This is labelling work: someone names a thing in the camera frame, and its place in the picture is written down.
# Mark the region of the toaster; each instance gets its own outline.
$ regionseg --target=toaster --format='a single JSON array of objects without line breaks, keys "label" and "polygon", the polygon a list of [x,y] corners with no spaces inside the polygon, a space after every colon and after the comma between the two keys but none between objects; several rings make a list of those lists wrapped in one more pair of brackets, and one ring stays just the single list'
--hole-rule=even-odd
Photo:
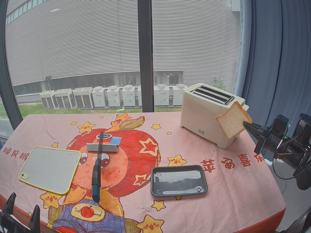
[{"label": "toaster", "polygon": [[245,99],[203,83],[195,84],[184,90],[180,126],[226,149],[239,135],[228,139],[216,117],[225,113],[238,101],[245,111]]}]

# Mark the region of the table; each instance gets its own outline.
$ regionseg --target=table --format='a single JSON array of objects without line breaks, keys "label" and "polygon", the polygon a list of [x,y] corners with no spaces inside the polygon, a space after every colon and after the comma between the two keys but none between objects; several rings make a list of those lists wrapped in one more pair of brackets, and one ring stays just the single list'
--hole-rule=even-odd
[{"label": "table", "polygon": [[[223,150],[181,128],[179,121],[179,112],[29,115],[0,151],[0,208],[15,192],[14,215],[28,225],[38,204],[42,232],[274,232],[285,203],[248,133],[243,131]],[[91,200],[91,174],[97,155],[86,152],[86,143],[98,142],[101,131],[122,139],[118,153],[105,155],[101,202],[96,204]],[[19,171],[36,146],[82,153],[67,195],[19,181]],[[153,167],[192,164],[205,170],[206,194],[151,195]]]}]

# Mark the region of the cartoon girl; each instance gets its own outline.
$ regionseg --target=cartoon girl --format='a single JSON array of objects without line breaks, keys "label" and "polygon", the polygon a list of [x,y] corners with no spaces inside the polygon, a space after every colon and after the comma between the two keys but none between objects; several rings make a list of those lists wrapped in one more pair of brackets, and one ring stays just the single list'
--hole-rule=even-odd
[{"label": "cartoon girl", "polygon": [[[119,198],[147,185],[151,169],[160,164],[156,140],[145,132],[133,129],[144,121],[144,117],[118,120],[108,130],[93,129],[89,134],[78,135],[71,141],[67,149],[79,150],[82,155],[63,204],[59,208],[49,208],[48,220],[54,230],[62,233],[140,232],[141,229],[136,227],[138,222],[124,218]],[[100,202],[97,204],[92,200],[91,190],[97,153],[87,152],[86,143],[99,142],[102,131],[106,131],[103,144],[109,143],[112,137],[120,137],[121,141],[118,152],[102,153]]]}]

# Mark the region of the building facade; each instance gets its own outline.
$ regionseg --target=building facade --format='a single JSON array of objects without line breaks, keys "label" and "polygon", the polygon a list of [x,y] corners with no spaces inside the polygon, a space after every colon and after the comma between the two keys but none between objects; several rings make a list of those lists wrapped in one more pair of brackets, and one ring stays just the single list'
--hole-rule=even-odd
[{"label": "building facade", "polygon": [[[155,85],[233,88],[239,12],[231,0],[152,0]],[[140,85],[137,0],[8,0],[5,47],[14,94]]]}]

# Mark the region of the air conditioning unit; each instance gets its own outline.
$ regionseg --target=air conditioning unit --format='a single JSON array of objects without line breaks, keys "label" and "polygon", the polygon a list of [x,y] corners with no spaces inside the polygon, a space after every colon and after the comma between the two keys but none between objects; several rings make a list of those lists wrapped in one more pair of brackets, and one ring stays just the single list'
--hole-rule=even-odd
[{"label": "air conditioning unit", "polygon": [[133,87],[131,84],[127,84],[122,89],[122,95],[124,107],[135,107],[135,87]]},{"label": "air conditioning unit", "polygon": [[75,88],[73,95],[78,108],[93,108],[91,93],[91,87]]},{"label": "air conditioning unit", "polygon": [[55,92],[58,107],[60,109],[72,109],[75,106],[71,89],[60,89]]},{"label": "air conditioning unit", "polygon": [[138,92],[138,106],[142,107],[142,86],[141,85],[138,87],[137,92]]},{"label": "air conditioning unit", "polygon": [[169,87],[158,84],[154,87],[155,106],[169,106]]},{"label": "air conditioning unit", "polygon": [[120,91],[119,87],[116,85],[112,85],[107,90],[107,97],[108,97],[108,104],[109,107],[120,107],[121,101],[120,101]]},{"label": "air conditioning unit", "polygon": [[54,91],[43,91],[40,98],[45,110],[58,109]]},{"label": "air conditioning unit", "polygon": [[177,84],[173,86],[173,106],[178,106],[183,104],[183,96],[184,96],[184,89],[188,88],[184,84]]},{"label": "air conditioning unit", "polygon": [[106,98],[105,98],[105,90],[101,86],[97,86],[92,91],[94,107],[106,107]]}]

